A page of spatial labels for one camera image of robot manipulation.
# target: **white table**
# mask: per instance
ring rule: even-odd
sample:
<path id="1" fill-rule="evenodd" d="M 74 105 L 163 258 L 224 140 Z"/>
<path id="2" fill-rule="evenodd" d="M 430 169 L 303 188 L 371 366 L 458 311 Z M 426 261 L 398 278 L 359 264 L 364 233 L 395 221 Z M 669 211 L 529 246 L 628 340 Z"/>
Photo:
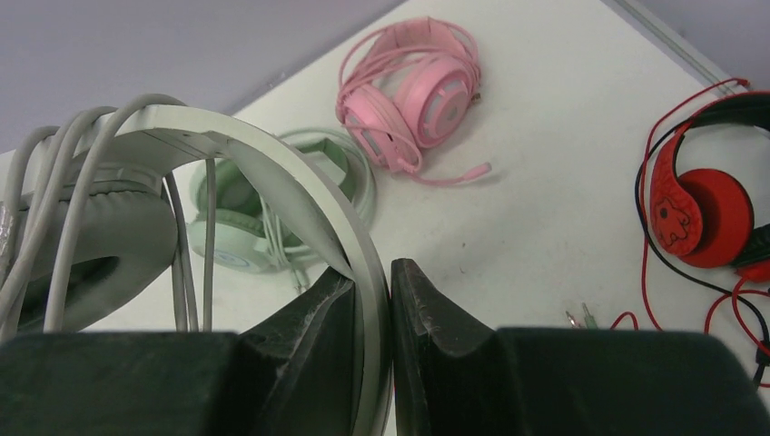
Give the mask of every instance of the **white table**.
<path id="1" fill-rule="evenodd" d="M 632 186 L 648 129 L 702 85 L 600 1 L 410 0 L 237 117 L 276 134 L 338 125 L 336 74 L 348 48 L 375 27 L 421 15 L 474 34 L 484 72 L 482 104 L 447 144 L 428 152 L 425 175 L 452 176 L 486 160 L 494 173 L 448 189 L 378 173 L 371 234 L 386 271 L 393 259 L 415 259 L 439 289 L 490 327 L 566 327 L 564 311 L 579 312 L 586 302 L 604 327 L 633 311 L 651 328 L 639 294 L 642 233 Z M 698 138 L 698 146 L 683 148 L 680 171 L 718 165 L 745 182 L 756 203 L 767 198 L 761 162 L 770 162 L 770 147 L 763 137 L 729 128 Z M 737 148 L 746 153 L 733 153 Z M 178 171 L 185 188 L 192 170 Z M 756 212 L 758 224 L 770 218 L 762 204 Z M 202 259 L 195 257 L 193 266 L 202 271 Z M 318 265 L 311 275 L 322 270 Z M 725 285 L 735 281 L 729 271 L 696 274 Z M 662 325 L 703 328 L 717 294 L 655 260 L 648 278 Z M 218 330 L 247 329 L 294 297 L 286 272 L 250 276 L 217 268 L 214 286 Z M 172 326 L 167 273 L 94 328 Z M 728 304 L 713 332 L 754 370 L 754 347 Z"/>

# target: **mint green headset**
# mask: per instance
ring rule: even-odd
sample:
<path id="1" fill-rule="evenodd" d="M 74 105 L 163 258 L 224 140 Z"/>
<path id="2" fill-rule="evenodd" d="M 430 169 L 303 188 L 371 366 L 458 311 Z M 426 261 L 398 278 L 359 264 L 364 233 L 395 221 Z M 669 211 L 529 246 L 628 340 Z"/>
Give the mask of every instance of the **mint green headset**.
<path id="1" fill-rule="evenodd" d="M 294 143 L 289 138 L 314 136 Z M 371 224 L 375 185 L 369 160 L 344 134 L 328 129 L 300 129 L 280 135 L 304 154 L 321 155 L 338 170 L 328 174 L 353 204 L 360 218 Z M 290 269 L 295 288 L 302 292 L 309 285 L 305 265 L 317 261 L 316 253 L 290 233 L 231 161 L 216 164 L 216 232 L 214 261 L 221 266 L 262 273 Z M 187 225 L 192 250 L 205 254 L 207 188 L 205 165 L 197 168 L 191 180 L 192 201 L 198 215 Z"/>

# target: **pink headphones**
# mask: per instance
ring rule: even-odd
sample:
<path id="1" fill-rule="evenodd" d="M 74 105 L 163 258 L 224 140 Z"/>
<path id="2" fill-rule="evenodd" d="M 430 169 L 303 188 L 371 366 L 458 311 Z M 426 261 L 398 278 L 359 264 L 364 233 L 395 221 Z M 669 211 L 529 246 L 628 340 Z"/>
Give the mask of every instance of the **pink headphones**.
<path id="1" fill-rule="evenodd" d="M 343 81 L 352 55 L 375 36 L 369 52 Z M 407 59 L 414 54 L 423 56 Z M 392 100 L 372 85 L 408 66 L 412 69 Z M 473 180 L 491 165 L 484 163 L 454 179 L 426 180 L 416 173 L 422 167 L 420 148 L 441 144 L 457 129 L 480 77 L 476 41 L 461 27 L 432 18 L 389 25 L 357 43 L 342 61 L 337 118 L 376 165 L 393 173 L 404 171 L 417 182 L 436 186 Z"/>

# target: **headphones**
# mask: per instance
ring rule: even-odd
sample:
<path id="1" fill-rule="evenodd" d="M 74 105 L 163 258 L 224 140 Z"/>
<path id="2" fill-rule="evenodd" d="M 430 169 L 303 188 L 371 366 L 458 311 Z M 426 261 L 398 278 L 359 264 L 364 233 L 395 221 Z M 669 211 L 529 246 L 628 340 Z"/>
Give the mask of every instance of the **headphones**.
<path id="1" fill-rule="evenodd" d="M 660 246 L 699 268 L 732 265 L 752 282 L 770 281 L 770 224 L 754 227 L 744 187 L 716 169 L 676 174 L 676 155 L 690 129 L 742 124 L 770 131 L 770 92 L 717 100 L 677 127 L 661 149 L 650 182 L 650 222 Z"/>
<path id="2" fill-rule="evenodd" d="M 375 184 L 366 156 L 348 136 L 333 130 L 302 129 L 280 135 L 279 139 L 287 141 L 305 134 L 322 134 L 324 137 L 293 145 L 307 155 L 325 155 L 339 169 L 342 173 L 338 181 L 340 190 L 352 202 L 362 221 L 370 225 L 374 213 Z M 358 167 L 354 168 L 355 165 L 348 160 L 348 154 L 356 159 Z M 205 170 L 205 165 L 199 166 L 190 182 L 192 202 L 203 213 L 199 213 L 192 223 L 187 224 L 192 250 L 201 256 L 205 255 L 207 224 Z M 316 253 L 285 228 L 234 162 L 221 160 L 216 164 L 215 171 L 217 204 L 214 261 L 247 273 L 288 267 L 295 288 L 300 292 L 307 289 L 309 281 L 302 265 L 315 261 L 318 257 Z"/>
<path id="3" fill-rule="evenodd" d="M 42 145 L 40 160 L 31 159 Z M 143 95 L 35 130 L 13 155 L 0 204 L 0 338 L 76 331 L 129 302 L 171 268 L 176 328 L 212 328 L 213 244 L 205 250 L 202 325 L 173 169 L 230 159 L 287 229 L 355 281 L 350 426 L 382 434 L 392 395 L 385 273 L 366 226 L 304 154 L 253 125 Z M 27 172 L 34 190 L 22 196 Z M 216 190 L 207 194 L 215 217 Z M 216 226 L 208 226 L 212 241 Z"/>
<path id="4" fill-rule="evenodd" d="M 377 37 L 369 52 L 343 80 L 350 58 Z M 420 55 L 418 59 L 408 59 Z M 373 82 L 411 67 L 392 100 Z M 420 149 L 444 142 L 478 99 L 479 50 L 458 25 L 419 18 L 383 27 L 358 42 L 342 61 L 337 118 L 376 165 L 413 180 L 444 186 L 491 171 L 484 163 L 461 177 L 427 180 Z"/>

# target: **black and red headphones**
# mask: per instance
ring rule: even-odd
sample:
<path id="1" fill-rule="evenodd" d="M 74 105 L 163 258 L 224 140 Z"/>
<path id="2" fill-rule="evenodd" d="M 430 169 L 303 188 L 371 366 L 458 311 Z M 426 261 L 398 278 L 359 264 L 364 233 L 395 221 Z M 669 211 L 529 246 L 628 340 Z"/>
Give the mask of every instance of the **black and red headphones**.
<path id="1" fill-rule="evenodd" d="M 752 282 L 770 281 L 770 224 L 755 228 L 744 187 L 720 170 L 676 174 L 679 147 L 691 129 L 742 124 L 770 132 L 770 92 L 731 95 L 679 125 L 661 149 L 650 183 L 649 221 L 660 246 L 700 268 L 732 265 Z"/>

